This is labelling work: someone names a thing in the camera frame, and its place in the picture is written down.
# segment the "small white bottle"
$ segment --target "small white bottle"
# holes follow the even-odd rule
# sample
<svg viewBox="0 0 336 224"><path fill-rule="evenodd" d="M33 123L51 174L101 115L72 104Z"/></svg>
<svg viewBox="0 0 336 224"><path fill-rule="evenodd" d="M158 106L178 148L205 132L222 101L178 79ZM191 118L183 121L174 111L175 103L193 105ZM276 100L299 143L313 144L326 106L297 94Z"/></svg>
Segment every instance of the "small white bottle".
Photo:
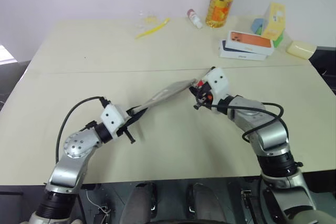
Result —
<svg viewBox="0 0 336 224"><path fill-rule="evenodd" d="M190 21L198 28L202 28L202 22L201 19L198 17L198 15L195 13L195 11L193 9L188 10L187 12L188 18L190 19Z"/></svg>

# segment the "white box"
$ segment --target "white box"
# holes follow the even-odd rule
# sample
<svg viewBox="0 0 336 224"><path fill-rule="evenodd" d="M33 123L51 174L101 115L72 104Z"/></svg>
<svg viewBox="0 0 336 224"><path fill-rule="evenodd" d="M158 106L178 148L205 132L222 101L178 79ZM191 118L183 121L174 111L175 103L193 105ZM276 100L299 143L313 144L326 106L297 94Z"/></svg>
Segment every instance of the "white box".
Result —
<svg viewBox="0 0 336 224"><path fill-rule="evenodd" d="M247 34L239 31L229 31L226 40L226 48L253 52L261 55L271 55L274 51L272 40L261 38L256 34Z"/></svg>
<svg viewBox="0 0 336 224"><path fill-rule="evenodd" d="M225 40L221 40L219 42L219 56L221 58L232 58L241 60L265 60L267 57L267 55L225 48L225 43Z"/></svg>

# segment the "blue object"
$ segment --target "blue object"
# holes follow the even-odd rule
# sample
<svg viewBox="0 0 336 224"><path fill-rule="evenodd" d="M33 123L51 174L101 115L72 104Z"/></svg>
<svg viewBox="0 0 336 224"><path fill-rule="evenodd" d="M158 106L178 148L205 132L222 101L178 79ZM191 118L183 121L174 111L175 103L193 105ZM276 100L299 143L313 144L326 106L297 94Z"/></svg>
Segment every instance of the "blue object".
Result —
<svg viewBox="0 0 336 224"><path fill-rule="evenodd" d="M263 18L256 18L252 25L251 25L251 30L253 31L253 33L255 34L257 32L257 30L262 26L264 22Z"/></svg>

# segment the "cable connector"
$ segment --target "cable connector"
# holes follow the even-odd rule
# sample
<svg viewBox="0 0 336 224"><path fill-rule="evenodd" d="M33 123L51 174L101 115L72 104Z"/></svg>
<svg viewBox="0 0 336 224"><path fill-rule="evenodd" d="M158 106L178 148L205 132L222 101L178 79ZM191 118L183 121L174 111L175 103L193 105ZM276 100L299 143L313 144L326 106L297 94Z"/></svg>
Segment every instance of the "cable connector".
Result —
<svg viewBox="0 0 336 224"><path fill-rule="evenodd" d="M106 108L106 106L111 103L111 101L107 100L105 97L100 97L99 101L101 102L101 105Z"/></svg>

